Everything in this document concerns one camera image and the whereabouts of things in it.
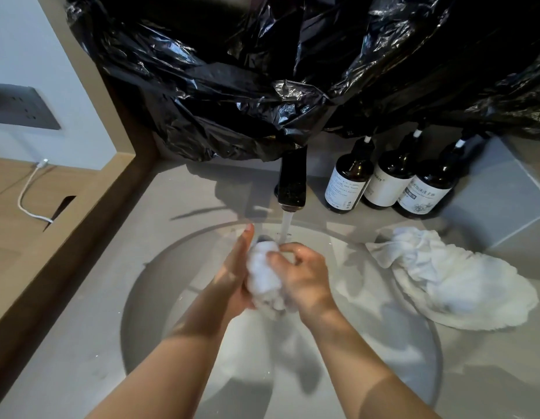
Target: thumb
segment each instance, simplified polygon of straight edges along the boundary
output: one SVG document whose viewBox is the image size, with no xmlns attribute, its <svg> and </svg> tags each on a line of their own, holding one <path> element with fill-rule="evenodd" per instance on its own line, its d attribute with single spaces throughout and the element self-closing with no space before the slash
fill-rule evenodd
<svg viewBox="0 0 540 419">
<path fill-rule="evenodd" d="M 268 266 L 279 276 L 282 281 L 287 281 L 289 276 L 294 271 L 295 265 L 287 260 L 281 253 L 269 251 L 266 253 Z"/>
</svg>

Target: running water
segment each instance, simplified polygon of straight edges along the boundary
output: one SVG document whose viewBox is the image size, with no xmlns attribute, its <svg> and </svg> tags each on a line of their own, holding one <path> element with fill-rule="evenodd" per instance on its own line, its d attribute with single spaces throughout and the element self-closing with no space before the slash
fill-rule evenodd
<svg viewBox="0 0 540 419">
<path fill-rule="evenodd" d="M 283 212 L 283 218 L 281 219 L 281 230 L 279 232 L 278 244 L 283 244 L 287 239 L 287 231 L 289 231 L 289 225 L 291 225 L 291 219 L 295 212 Z"/>
</svg>

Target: electrical outlet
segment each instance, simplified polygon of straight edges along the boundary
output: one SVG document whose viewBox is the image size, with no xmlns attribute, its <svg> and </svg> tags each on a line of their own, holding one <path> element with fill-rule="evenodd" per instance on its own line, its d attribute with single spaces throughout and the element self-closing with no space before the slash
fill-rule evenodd
<svg viewBox="0 0 540 419">
<path fill-rule="evenodd" d="M 60 129 L 53 113 L 30 86 L 0 84 L 0 123 Z"/>
</svg>

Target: sink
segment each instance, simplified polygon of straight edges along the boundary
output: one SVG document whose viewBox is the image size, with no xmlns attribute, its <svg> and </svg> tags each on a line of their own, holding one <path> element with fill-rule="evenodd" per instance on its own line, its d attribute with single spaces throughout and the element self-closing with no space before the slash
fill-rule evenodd
<svg viewBox="0 0 540 419">
<path fill-rule="evenodd" d="M 207 228 L 167 247 L 148 263 L 126 302 L 121 350 L 133 370 L 210 282 L 244 224 Z M 279 236 L 280 224 L 256 223 Z M 288 240 L 322 253 L 334 298 L 377 354 L 426 403 L 433 404 L 440 351 L 431 325 L 408 304 L 389 270 L 362 245 L 292 225 Z M 245 311 L 224 336 L 196 418 L 343 417 L 315 342 L 298 315 L 278 321 Z"/>
</svg>

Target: bottle label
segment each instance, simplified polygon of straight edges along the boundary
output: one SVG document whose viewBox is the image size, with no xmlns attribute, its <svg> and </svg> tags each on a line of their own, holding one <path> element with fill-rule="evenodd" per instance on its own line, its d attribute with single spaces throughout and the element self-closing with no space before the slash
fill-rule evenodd
<svg viewBox="0 0 540 419">
<path fill-rule="evenodd" d="M 388 207 L 396 203 L 396 200 L 410 181 L 411 178 L 399 179 L 398 177 L 390 176 L 376 165 L 373 175 L 369 179 L 369 183 L 363 193 L 365 198 L 372 204 Z"/>
<path fill-rule="evenodd" d="M 351 210 L 359 201 L 364 186 L 364 182 L 353 182 L 345 179 L 334 168 L 324 198 L 336 209 Z"/>
<path fill-rule="evenodd" d="M 438 189 L 432 187 L 414 176 L 398 199 L 398 203 L 408 212 L 427 214 L 450 190 L 451 188 Z"/>
</svg>

